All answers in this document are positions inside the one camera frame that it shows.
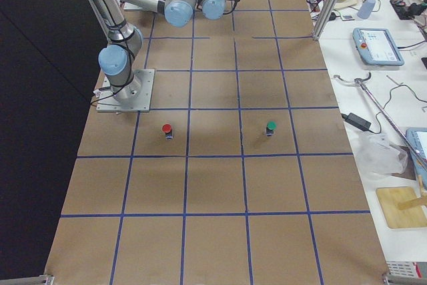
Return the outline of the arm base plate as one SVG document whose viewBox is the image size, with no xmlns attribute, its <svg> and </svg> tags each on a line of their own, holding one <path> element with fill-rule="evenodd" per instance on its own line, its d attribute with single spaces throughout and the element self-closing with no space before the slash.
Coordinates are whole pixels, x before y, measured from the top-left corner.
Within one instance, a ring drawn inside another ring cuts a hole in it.
<svg viewBox="0 0 427 285">
<path fill-rule="evenodd" d="M 107 88 L 99 94 L 96 103 L 98 112 L 149 112 L 151 105 L 152 89 L 155 77 L 154 69 L 133 70 L 132 82 L 113 96 L 110 83 L 105 76 L 103 86 Z"/>
<path fill-rule="evenodd" d="M 125 10 L 157 12 L 158 0 L 123 0 Z"/>
</svg>

